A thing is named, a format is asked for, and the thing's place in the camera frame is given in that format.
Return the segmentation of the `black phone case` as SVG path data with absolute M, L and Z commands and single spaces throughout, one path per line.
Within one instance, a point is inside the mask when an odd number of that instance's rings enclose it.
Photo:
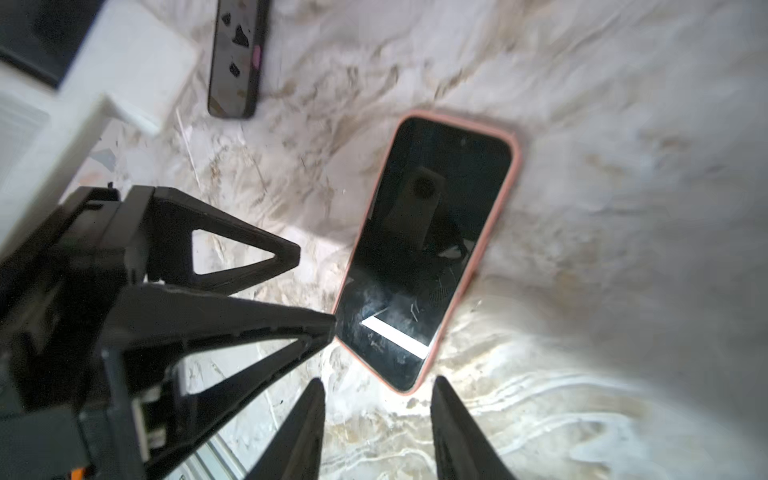
M 391 389 L 421 384 L 519 165 L 497 128 L 427 112 L 398 125 L 334 307 L 338 340 Z
M 253 117 L 270 0 L 219 0 L 213 39 L 207 108 L 220 119 Z

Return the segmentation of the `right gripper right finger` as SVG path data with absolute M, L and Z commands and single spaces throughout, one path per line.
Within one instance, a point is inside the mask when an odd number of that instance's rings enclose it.
M 434 382 L 430 414 L 439 479 L 515 479 L 444 376 Z

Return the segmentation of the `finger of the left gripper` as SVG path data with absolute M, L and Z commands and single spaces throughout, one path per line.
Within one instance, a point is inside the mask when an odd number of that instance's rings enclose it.
M 154 190 L 150 206 L 148 278 L 200 291 L 232 295 L 295 268 L 299 245 L 250 225 L 174 188 Z M 205 231 L 270 253 L 266 260 L 198 274 L 192 234 Z
M 162 479 L 269 386 L 325 348 L 335 318 L 176 288 L 123 289 L 98 341 L 108 403 L 99 415 L 98 475 Z M 280 350 L 202 391 L 180 362 L 210 350 L 279 340 Z

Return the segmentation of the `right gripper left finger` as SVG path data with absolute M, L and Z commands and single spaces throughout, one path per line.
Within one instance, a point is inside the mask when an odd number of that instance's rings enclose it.
M 318 479 L 324 424 L 325 389 L 314 378 L 245 478 Z

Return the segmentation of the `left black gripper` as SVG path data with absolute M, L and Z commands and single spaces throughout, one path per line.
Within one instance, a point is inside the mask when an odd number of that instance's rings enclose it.
M 80 187 L 2 262 L 2 478 L 95 465 L 81 412 L 108 312 L 146 274 L 149 208 L 146 186 Z

